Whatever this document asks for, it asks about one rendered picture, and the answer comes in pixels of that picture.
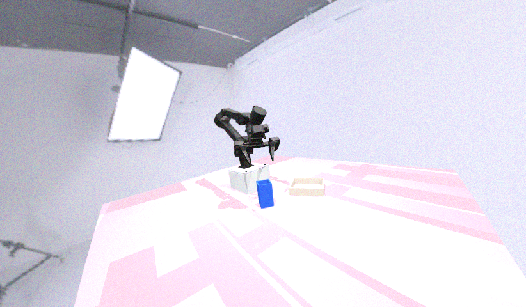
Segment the blue square cup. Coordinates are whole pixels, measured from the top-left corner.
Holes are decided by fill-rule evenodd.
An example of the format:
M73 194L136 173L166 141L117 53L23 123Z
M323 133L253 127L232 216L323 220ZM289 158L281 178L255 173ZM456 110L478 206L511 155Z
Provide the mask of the blue square cup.
M274 207L272 183L269 181L269 179L256 181L256 183L260 207Z

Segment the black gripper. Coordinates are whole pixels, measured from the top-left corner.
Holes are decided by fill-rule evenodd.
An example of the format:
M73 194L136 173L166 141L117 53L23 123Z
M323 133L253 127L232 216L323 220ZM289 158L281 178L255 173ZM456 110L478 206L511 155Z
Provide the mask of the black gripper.
M244 143L244 141L234 141L234 154L241 156L245 161L250 164L250 160L247 154L246 149L247 148L262 148L262 147L269 147L269 153L271 156L271 160L274 161L274 151L276 151L280 144L280 138L279 137L271 137L269 138L269 141L263 142L262 137L254 138L253 141L251 141L251 129L247 132L248 141L249 143Z

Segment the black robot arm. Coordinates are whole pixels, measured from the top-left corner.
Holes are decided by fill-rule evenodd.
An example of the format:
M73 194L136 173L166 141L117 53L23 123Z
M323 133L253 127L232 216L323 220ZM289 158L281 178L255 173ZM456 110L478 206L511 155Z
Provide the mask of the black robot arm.
M253 106L251 112L245 113L240 113L239 111L235 111L231 108L223 108L216 115L214 124L217 127L224 129L233 141L244 141L244 143L249 143L248 137L240 135L240 133L235 130L232 124L230 124L230 120L233 119L239 125L245 125L246 133L251 129L250 137L251 141L253 141L254 138L259 137L266 139L265 133L269 132L269 126L268 124L261 125L266 115L267 111L259 106ZM250 164L248 164L241 156L234 154L235 157L239 158L241 166L238 166L238 168L246 169L254 166L251 164L250 157L250 154L253 154L253 148L247 148L246 151L250 160Z

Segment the beige shallow tray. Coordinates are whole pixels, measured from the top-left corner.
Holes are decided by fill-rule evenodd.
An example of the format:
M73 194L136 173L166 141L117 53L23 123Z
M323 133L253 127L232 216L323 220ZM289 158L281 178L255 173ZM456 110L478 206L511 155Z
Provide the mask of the beige shallow tray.
M324 196L324 178L293 178L289 195Z

